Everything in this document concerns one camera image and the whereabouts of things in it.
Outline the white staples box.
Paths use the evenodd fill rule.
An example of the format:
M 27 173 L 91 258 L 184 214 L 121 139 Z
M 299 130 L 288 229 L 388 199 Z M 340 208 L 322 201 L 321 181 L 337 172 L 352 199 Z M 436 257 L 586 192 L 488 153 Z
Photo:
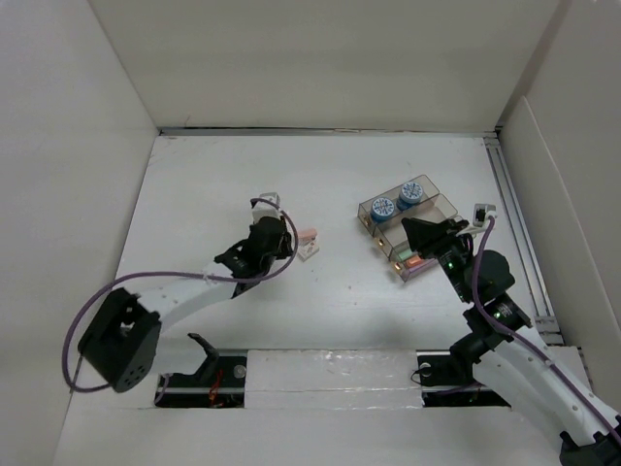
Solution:
M 307 261 L 314 255 L 316 255 L 320 250 L 319 244 L 316 241 L 308 242 L 299 247 L 297 251 L 298 257 L 303 261 Z

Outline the blue round jar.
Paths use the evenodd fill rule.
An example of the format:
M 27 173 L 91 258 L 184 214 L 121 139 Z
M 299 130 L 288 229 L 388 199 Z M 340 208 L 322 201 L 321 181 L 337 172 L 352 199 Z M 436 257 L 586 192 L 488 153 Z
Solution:
M 400 211 L 405 211 L 419 204 L 423 198 L 424 189 L 417 182 L 407 182 L 401 186 L 396 206 Z
M 395 214 L 394 202 L 385 196 L 377 197 L 372 201 L 370 217 L 376 223 L 385 222 Z

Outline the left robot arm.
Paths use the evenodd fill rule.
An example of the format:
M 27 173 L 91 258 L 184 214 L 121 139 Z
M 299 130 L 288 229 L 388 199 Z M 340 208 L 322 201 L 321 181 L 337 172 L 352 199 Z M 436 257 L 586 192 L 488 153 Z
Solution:
M 299 247 L 297 228 L 286 212 L 263 216 L 248 236 L 217 255 L 201 273 L 149 271 L 150 278 L 171 278 L 163 286 L 132 293 L 123 283 L 144 273 L 122 276 L 97 290 L 79 310 L 82 319 L 99 307 L 78 343 L 78 351 L 103 379 L 100 386 L 66 383 L 76 392 L 100 389 L 126 392 L 140 383 L 157 359 L 161 335 L 209 306 L 233 300 L 278 276 L 276 261 L 289 267 Z

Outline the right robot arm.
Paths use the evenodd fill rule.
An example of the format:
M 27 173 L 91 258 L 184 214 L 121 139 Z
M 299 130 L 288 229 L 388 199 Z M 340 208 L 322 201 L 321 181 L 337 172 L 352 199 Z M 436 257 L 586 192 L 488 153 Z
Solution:
M 620 415 L 551 354 L 530 318 L 509 297 L 507 259 L 476 245 L 468 222 L 405 218 L 409 246 L 438 261 L 460 300 L 469 333 L 440 361 L 420 362 L 427 387 L 445 394 L 482 385 L 548 436 L 564 465 L 617 465 Z

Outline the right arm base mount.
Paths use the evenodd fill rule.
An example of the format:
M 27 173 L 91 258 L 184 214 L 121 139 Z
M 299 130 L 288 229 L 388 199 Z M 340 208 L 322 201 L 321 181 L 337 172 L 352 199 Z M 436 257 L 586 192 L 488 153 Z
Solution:
M 448 350 L 418 350 L 410 380 L 424 408 L 509 407 L 493 390 L 461 372 Z

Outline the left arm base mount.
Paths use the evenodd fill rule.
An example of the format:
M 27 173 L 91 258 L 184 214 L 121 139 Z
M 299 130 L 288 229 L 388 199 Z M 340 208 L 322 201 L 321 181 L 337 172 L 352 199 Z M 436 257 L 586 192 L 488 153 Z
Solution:
M 248 351 L 217 349 L 203 336 L 160 342 L 152 371 L 157 408 L 239 409 L 245 405 Z

